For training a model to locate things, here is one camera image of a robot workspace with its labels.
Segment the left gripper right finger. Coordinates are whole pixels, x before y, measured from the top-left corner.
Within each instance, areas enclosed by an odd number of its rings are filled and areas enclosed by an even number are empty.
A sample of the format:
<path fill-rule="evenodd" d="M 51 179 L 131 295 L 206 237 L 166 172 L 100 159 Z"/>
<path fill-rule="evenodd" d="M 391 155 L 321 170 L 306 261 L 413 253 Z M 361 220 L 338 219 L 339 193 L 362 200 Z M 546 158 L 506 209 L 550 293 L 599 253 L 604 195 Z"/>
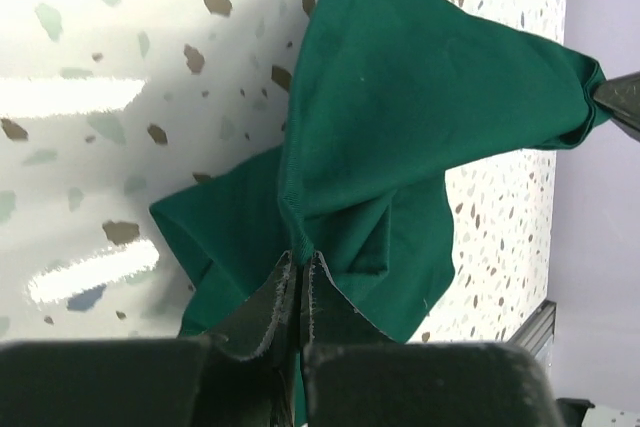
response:
<path fill-rule="evenodd" d="M 511 343 L 397 343 L 305 265 L 301 372 L 311 426 L 560 426 L 536 360 Z"/>

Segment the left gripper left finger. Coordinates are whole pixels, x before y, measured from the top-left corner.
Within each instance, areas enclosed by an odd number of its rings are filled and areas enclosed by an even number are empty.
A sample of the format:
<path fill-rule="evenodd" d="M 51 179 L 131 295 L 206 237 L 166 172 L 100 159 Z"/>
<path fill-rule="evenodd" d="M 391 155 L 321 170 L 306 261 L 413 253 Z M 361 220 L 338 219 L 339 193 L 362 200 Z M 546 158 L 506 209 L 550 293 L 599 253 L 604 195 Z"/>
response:
<path fill-rule="evenodd" d="M 291 426 L 298 286 L 284 253 L 250 298 L 195 336 L 10 343 L 1 423 Z"/>

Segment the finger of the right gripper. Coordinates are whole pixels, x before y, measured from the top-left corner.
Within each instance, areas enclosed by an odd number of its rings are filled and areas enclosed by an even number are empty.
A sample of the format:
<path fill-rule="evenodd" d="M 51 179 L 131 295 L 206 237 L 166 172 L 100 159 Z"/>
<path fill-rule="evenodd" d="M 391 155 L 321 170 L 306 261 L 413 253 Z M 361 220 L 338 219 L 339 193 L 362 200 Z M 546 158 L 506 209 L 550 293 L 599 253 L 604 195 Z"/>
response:
<path fill-rule="evenodd" d="M 601 83 L 594 101 L 607 110 L 614 122 L 632 139 L 640 134 L 640 73 L 635 72 Z"/>

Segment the green surgical cloth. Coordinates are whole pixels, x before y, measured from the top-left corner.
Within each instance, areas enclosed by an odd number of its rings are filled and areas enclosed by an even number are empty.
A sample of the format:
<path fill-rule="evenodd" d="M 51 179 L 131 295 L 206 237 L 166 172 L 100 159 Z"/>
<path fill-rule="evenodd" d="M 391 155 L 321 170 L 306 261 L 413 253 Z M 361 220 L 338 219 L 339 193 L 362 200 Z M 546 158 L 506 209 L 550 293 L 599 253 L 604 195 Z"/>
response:
<path fill-rule="evenodd" d="M 297 268 L 294 408 L 305 265 L 397 343 L 454 277 L 447 170 L 578 146 L 607 117 L 599 63 L 447 0 L 318 0 L 288 85 L 284 143 L 151 206 L 194 285 L 181 332 L 250 298 L 280 257 Z"/>

